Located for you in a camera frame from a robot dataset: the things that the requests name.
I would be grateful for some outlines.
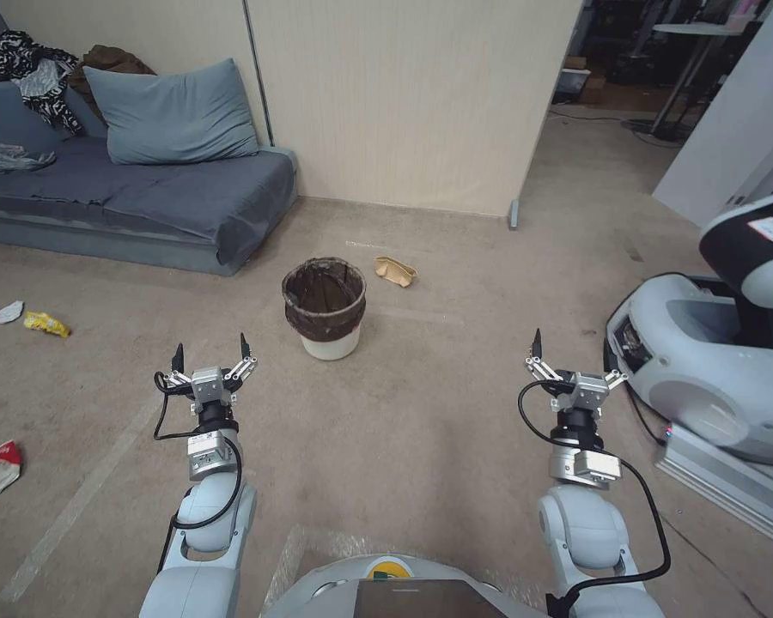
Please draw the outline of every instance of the gray sofa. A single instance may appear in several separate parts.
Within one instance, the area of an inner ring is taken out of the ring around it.
[[[0,174],[0,242],[218,275],[233,275],[297,198],[295,155],[187,165],[114,165],[106,127],[81,97],[66,102],[86,129],[69,136],[0,83],[0,142],[58,158]]]

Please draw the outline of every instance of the white robot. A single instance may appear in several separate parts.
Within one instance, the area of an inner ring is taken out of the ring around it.
[[[232,414],[235,392],[257,360],[243,335],[242,359],[232,369],[211,367],[183,373],[183,348],[172,372],[156,373],[164,394],[155,439],[184,438],[190,479],[199,482],[172,517],[158,573],[143,601],[141,618],[225,618],[235,616],[240,558],[252,526],[255,490],[242,478],[238,424]],[[670,566],[661,521],[644,480],[627,462],[604,451],[596,433],[601,404],[624,381],[606,376],[555,372],[540,359],[540,334],[526,359],[536,381],[519,395],[526,424],[553,445],[550,474],[557,485],[539,501],[539,521],[553,559],[560,597],[547,595],[550,616],[663,618],[643,581]],[[524,395],[536,386],[550,394],[558,423],[550,437],[539,432],[523,409]],[[188,433],[160,435],[170,396],[187,396],[198,427]],[[659,531],[664,562],[639,573],[630,554],[627,528],[615,506],[600,491],[621,476],[622,466],[636,473]],[[191,560],[190,549],[218,553],[214,560]],[[581,571],[606,569],[612,576],[592,578]],[[298,580],[267,611],[266,618],[375,618],[383,615],[520,616],[542,614],[495,587],[430,560],[387,554],[359,556],[315,569]]]
[[[699,251],[721,279],[645,281],[605,365],[672,422],[660,467],[773,538],[773,195],[716,217]]]

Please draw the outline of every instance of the table leg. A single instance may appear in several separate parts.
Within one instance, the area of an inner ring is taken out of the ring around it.
[[[664,121],[667,118],[667,114],[670,113],[670,110],[673,108],[673,104],[676,102],[676,99],[679,97],[679,93],[681,92],[681,89],[684,86],[687,86],[690,84],[693,77],[696,75],[699,68],[702,66],[704,59],[707,57],[707,52],[710,48],[711,41],[712,39],[709,36],[698,37],[696,46],[693,48],[693,53],[690,55],[690,59],[687,61],[687,65],[685,66],[685,69],[681,72],[681,75],[679,76],[679,80],[676,82],[676,85],[673,87],[673,91],[670,93],[670,96],[667,97],[667,100],[665,101],[664,106],[661,108],[659,113],[656,114],[655,116],[653,126],[650,128],[650,131],[649,131],[650,135],[658,137],[656,135],[656,132],[664,124]]]

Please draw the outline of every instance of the gray bed sheet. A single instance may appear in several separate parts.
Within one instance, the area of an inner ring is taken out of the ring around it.
[[[291,205],[286,154],[190,165],[118,166],[106,140],[75,137],[58,160],[0,175],[0,210],[133,231],[193,235],[217,247],[221,264],[247,258]]]

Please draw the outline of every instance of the black and white patterned clothing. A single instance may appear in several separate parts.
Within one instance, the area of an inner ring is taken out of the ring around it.
[[[63,126],[72,134],[82,131],[82,126],[64,96],[66,76],[77,63],[67,51],[38,45],[22,30],[0,35],[0,82],[11,80],[27,107],[48,124]]]

